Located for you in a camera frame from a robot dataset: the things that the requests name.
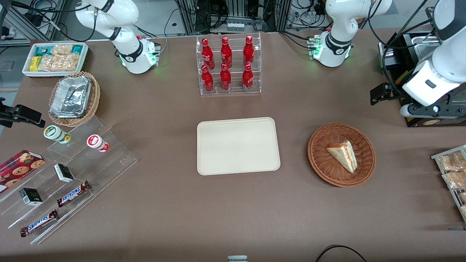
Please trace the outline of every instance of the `sandwich slice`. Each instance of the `sandwich slice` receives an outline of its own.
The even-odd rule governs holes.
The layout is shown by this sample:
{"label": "sandwich slice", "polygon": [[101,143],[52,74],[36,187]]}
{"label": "sandwich slice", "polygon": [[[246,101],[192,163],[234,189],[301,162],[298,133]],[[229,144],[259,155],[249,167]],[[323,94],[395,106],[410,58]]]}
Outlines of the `sandwich slice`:
{"label": "sandwich slice", "polygon": [[327,151],[346,168],[351,174],[357,168],[356,157],[354,156],[353,147],[349,141],[340,144],[331,144],[327,147]]}

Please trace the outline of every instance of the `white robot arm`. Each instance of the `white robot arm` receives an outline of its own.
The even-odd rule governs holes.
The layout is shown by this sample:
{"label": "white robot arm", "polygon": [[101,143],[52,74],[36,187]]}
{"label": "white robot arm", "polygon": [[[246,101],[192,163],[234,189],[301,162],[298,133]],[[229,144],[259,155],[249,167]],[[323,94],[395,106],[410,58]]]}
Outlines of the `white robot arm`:
{"label": "white robot arm", "polygon": [[[442,44],[421,60],[403,89],[423,106],[429,106],[466,83],[466,1],[439,0],[433,22]],[[407,106],[402,115],[407,115]]]}
{"label": "white robot arm", "polygon": [[141,74],[158,64],[158,52],[153,42],[139,39],[129,27],[137,23],[139,11],[131,0],[86,0],[76,4],[79,22],[94,28],[112,41],[123,61],[133,74]]}
{"label": "white robot arm", "polygon": [[328,67],[341,65],[358,30],[356,18],[367,18],[369,9],[379,3],[371,16],[387,12],[392,0],[327,0],[325,10],[333,19],[333,25],[330,32],[315,36],[320,39],[320,43],[314,45],[317,50],[313,53],[313,58]]}

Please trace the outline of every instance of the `clear acrylic display stand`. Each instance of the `clear acrylic display stand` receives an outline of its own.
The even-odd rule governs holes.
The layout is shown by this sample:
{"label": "clear acrylic display stand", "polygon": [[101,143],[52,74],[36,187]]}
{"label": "clear acrylic display stand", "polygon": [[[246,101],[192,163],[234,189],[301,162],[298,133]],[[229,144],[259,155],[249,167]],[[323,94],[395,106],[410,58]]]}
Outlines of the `clear acrylic display stand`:
{"label": "clear acrylic display stand", "polygon": [[[456,151],[460,151],[461,154],[463,155],[463,157],[466,159],[466,145],[462,145],[462,146],[453,148],[453,149],[451,149],[451,150],[445,151],[445,152],[443,152],[443,153],[440,153],[440,154],[431,156],[431,158],[432,158],[433,160],[435,160],[435,162],[436,162],[437,165],[439,166],[439,169],[440,169],[440,172],[442,172],[442,175],[445,175],[446,173],[448,173],[448,171],[445,171],[445,169],[443,168],[443,166],[440,164],[439,158],[440,158],[441,156],[445,156],[445,155],[454,153],[454,152],[456,152]],[[455,203],[456,203],[456,206],[458,207],[458,209],[459,209],[460,206],[466,204],[466,203],[463,203],[463,201],[462,201],[461,198],[459,197],[459,194],[460,194],[460,193],[463,193],[463,192],[466,192],[466,189],[450,189],[450,188],[449,188],[448,190],[450,190],[450,193],[452,193],[453,199],[455,200]],[[464,222],[466,222],[466,215],[463,214],[461,211],[460,211],[460,214],[461,214],[461,216],[463,217]]]}
{"label": "clear acrylic display stand", "polygon": [[[110,131],[110,126],[96,116],[75,127],[69,132],[71,141],[62,145],[53,143],[41,153],[46,163],[36,173],[32,173],[13,188],[0,195],[0,212],[8,228],[18,232],[56,209],[59,220],[51,221],[25,237],[31,244],[39,244],[81,208],[91,202],[103,189],[108,187],[137,160]],[[101,136],[110,144],[106,152],[99,152],[87,146],[86,139],[92,135]],[[65,164],[74,176],[71,183],[58,179],[54,165]],[[62,207],[57,200],[77,188],[84,181],[92,186]],[[35,188],[43,203],[34,207],[24,204],[19,190],[23,187]]]}
{"label": "clear acrylic display stand", "polygon": [[[254,46],[254,62],[252,64],[252,72],[254,74],[253,78],[253,88],[249,92],[243,90],[243,48],[246,43],[246,36],[253,37],[253,46]],[[230,68],[230,73],[232,75],[232,86],[229,91],[225,91],[221,87],[220,80],[220,71],[222,58],[220,56],[220,50],[222,48],[222,36],[216,34],[198,36],[196,39],[196,57],[198,60],[198,74],[199,74],[199,89],[201,95],[228,95],[228,94],[250,94],[250,93],[260,93],[262,91],[262,81],[261,81],[261,42],[260,34],[229,34],[228,42],[232,48],[233,54],[233,67]],[[209,46],[213,51],[213,60],[215,62],[214,70],[211,70],[210,73],[213,77],[213,87],[214,90],[212,93],[207,93],[201,78],[201,66],[204,64],[202,60],[202,45],[201,40],[207,38],[209,40]]]}

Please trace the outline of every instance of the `cookie box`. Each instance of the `cookie box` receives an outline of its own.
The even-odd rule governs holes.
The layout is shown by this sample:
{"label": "cookie box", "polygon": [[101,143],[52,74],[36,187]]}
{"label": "cookie box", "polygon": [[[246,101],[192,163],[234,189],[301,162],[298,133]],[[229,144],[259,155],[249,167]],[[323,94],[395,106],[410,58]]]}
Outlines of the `cookie box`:
{"label": "cookie box", "polygon": [[0,165],[0,193],[45,163],[41,155],[23,150]]}
{"label": "cookie box", "polygon": [[[81,53],[79,55],[78,65],[76,66],[76,70],[74,71],[56,71],[56,72],[43,72],[43,71],[31,71],[29,66],[33,60],[33,57],[36,56],[36,51],[38,48],[49,47],[55,44],[61,45],[74,45],[74,46],[82,46]],[[56,77],[56,76],[67,76],[73,73],[81,72],[82,66],[84,65],[84,60],[86,59],[86,54],[89,47],[85,43],[77,43],[77,42],[56,42],[56,43],[37,43],[31,46],[31,50],[27,55],[26,62],[24,63],[23,67],[23,74],[28,77]]]}

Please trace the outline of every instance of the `aluminum foil container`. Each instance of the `aluminum foil container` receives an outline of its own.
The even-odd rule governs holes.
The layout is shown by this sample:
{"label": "aluminum foil container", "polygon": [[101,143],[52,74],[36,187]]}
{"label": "aluminum foil container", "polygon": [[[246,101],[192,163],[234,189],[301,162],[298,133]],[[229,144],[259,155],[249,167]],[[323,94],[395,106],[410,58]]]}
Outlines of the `aluminum foil container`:
{"label": "aluminum foil container", "polygon": [[49,113],[58,118],[82,118],[86,115],[92,81],[85,77],[64,78],[57,86]]}

